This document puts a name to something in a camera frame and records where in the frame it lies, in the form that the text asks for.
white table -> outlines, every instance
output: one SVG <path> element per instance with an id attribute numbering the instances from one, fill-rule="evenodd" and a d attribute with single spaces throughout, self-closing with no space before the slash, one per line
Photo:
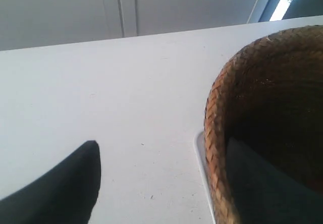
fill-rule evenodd
<path id="1" fill-rule="evenodd" d="M 212 223 L 193 139 L 224 63 L 323 16 L 0 52 L 0 198 L 100 144 L 90 223 Z"/>

wicker basket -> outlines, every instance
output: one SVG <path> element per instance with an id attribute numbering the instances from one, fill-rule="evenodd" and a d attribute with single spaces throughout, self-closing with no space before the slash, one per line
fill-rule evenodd
<path id="1" fill-rule="evenodd" d="M 207 99 L 204 137 L 217 224 L 241 223 L 226 177 L 226 140 L 245 141 L 298 182 L 322 191 L 323 26 L 288 29 L 235 54 Z"/>

woven texture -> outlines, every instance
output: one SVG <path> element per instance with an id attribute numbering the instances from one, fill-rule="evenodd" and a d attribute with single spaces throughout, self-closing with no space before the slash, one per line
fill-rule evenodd
<path id="1" fill-rule="evenodd" d="M 243 140 L 296 181 L 323 192 L 322 119 L 323 26 L 280 31 L 236 53 L 212 85 L 205 109 L 217 224 L 241 223 L 226 177 L 226 140 Z"/>

white wall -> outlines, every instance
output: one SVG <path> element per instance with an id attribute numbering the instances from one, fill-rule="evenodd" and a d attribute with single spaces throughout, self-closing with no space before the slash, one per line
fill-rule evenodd
<path id="1" fill-rule="evenodd" d="M 0 0 L 0 50 L 256 22 L 267 0 Z"/>

light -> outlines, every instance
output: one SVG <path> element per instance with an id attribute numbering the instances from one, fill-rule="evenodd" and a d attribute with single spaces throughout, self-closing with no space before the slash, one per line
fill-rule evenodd
<path id="1" fill-rule="evenodd" d="M 279 21 L 283 18 L 292 0 L 280 0 L 270 21 Z"/>

